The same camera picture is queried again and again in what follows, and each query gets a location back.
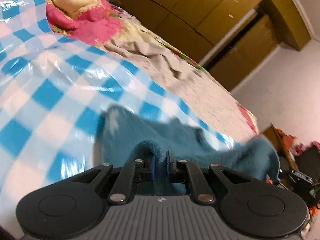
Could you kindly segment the teal knit sweater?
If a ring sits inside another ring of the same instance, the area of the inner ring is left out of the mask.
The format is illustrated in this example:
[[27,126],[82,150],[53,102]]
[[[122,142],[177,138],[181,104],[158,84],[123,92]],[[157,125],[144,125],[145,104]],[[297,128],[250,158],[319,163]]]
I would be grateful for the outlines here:
[[182,184],[171,184],[167,176],[167,152],[176,159],[194,161],[200,168],[221,164],[246,176],[265,181],[279,179],[279,158],[263,136],[230,150],[215,150],[202,129],[184,125],[177,118],[162,123],[143,119],[121,106],[111,106],[99,119],[97,134],[101,159],[114,167],[129,160],[156,158],[155,181],[141,183],[138,194],[170,196],[185,194]]

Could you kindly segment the wooden tv cabinet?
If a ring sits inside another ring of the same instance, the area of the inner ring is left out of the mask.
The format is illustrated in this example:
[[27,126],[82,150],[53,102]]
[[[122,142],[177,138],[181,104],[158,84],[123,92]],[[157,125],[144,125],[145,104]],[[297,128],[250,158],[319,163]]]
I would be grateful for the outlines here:
[[293,155],[291,154],[291,149],[285,150],[283,146],[281,146],[280,141],[277,139],[275,132],[272,129],[273,124],[270,124],[264,131],[263,135],[267,137],[267,139],[272,143],[274,148],[276,149],[277,155],[280,160],[280,168],[283,171],[289,170],[298,170],[298,166],[296,164]]

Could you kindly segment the black television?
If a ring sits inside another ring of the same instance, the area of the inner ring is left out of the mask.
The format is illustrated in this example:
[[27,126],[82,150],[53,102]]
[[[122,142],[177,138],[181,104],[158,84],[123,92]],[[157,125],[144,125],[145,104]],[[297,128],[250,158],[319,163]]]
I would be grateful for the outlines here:
[[295,157],[295,160],[300,172],[319,181],[320,156],[316,146],[308,148],[301,155]]

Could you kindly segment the pink cloth over television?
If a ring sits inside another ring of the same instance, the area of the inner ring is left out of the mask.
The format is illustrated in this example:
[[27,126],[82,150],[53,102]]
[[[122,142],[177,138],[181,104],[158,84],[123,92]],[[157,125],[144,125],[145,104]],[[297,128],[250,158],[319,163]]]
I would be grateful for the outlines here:
[[291,154],[293,155],[293,158],[296,159],[298,156],[301,156],[305,151],[311,149],[312,147],[315,147],[319,152],[319,147],[320,147],[319,142],[312,141],[307,145],[304,145],[303,143],[294,144],[291,147]]

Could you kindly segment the orange cloth on cabinet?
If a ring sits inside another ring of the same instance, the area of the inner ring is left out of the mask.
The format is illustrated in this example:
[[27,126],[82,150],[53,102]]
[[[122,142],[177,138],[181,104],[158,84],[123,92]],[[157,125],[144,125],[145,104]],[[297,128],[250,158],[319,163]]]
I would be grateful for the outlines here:
[[294,145],[296,137],[293,135],[284,133],[281,129],[278,129],[273,125],[271,127],[275,132],[277,139],[280,141],[281,146],[283,146],[285,150],[289,150]]

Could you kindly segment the floral white bed sheet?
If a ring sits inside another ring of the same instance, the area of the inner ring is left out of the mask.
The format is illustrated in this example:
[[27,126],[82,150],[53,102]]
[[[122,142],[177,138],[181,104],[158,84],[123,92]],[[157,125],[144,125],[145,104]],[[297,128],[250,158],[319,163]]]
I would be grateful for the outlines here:
[[177,94],[210,128],[236,141],[259,133],[255,116],[240,105],[200,65],[165,42],[120,7],[112,6],[120,30],[101,46],[148,74],[162,88]]

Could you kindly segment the blue white checkered plastic sheet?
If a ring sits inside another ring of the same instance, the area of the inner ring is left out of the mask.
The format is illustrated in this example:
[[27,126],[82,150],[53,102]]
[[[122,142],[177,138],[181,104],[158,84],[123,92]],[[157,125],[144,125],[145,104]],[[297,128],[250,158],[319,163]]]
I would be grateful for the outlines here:
[[240,142],[136,65],[53,33],[45,0],[1,0],[1,228],[21,238],[18,201],[93,166],[114,104],[200,127],[216,149]]

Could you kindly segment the brown wooden door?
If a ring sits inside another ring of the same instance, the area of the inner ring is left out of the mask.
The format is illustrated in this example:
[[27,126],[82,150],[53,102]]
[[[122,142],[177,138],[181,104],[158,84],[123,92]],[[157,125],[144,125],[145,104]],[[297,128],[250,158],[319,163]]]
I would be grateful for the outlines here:
[[277,47],[280,36],[267,14],[259,12],[209,61],[206,70],[228,91],[233,90]]

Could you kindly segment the brown wooden wardrobe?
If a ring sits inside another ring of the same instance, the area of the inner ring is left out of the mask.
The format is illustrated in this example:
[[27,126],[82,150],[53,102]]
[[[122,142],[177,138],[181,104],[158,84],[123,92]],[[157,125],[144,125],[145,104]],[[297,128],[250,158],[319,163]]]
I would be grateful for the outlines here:
[[262,7],[285,44],[301,50],[310,34],[293,0],[118,0],[148,29],[187,56],[204,56],[251,10]]

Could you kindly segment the pink yellow floral quilt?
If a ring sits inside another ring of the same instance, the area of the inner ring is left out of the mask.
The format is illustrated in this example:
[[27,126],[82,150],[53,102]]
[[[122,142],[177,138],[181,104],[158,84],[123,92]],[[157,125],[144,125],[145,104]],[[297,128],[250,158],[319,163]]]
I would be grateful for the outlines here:
[[121,29],[121,21],[106,0],[45,0],[52,31],[95,46]]

